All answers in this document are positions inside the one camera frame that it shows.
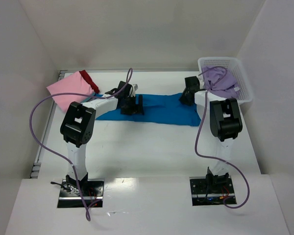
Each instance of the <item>purple cloth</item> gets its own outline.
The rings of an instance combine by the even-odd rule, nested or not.
[[[202,68],[202,71],[206,71],[207,69],[212,68],[213,66],[206,66]],[[211,87],[211,85],[215,84],[220,78],[225,74],[225,70],[222,68],[214,68],[203,74],[204,77],[204,88],[210,89],[212,94],[215,94],[224,98],[237,98],[240,94],[240,88],[237,83],[236,78],[233,74],[228,70],[224,79],[218,82],[216,85]]]

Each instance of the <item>white backdrop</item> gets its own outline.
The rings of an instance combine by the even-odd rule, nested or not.
[[[18,1],[0,1],[0,235],[8,224],[23,178],[28,178],[38,144],[28,118],[48,94],[57,71]],[[34,129],[41,136],[50,102],[38,108]]]
[[[263,0],[20,0],[58,69],[195,69],[236,56]]]
[[[267,0],[238,57],[255,96],[245,122],[294,235],[294,0]]]

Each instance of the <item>blue towel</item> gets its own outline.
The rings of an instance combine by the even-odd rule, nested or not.
[[[145,115],[122,115],[120,109],[101,115],[97,120],[155,122],[162,124],[199,126],[196,105],[187,106],[178,100],[182,93],[173,95],[143,94]]]

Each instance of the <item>pink cloth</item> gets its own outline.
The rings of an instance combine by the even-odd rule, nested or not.
[[[83,79],[78,71],[56,83],[53,83],[48,86],[47,89],[50,94],[72,92],[92,95],[94,93],[91,86]],[[80,103],[85,100],[85,98],[86,97],[79,95],[59,95],[54,96],[53,100],[64,112],[66,112],[73,101]]]

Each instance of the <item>plastic basket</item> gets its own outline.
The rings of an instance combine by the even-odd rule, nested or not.
[[[202,57],[198,59],[199,73],[205,66],[223,66],[227,68],[236,78],[240,86],[240,95],[237,98],[239,104],[251,102],[253,99],[250,84],[246,72],[240,60],[234,57]]]

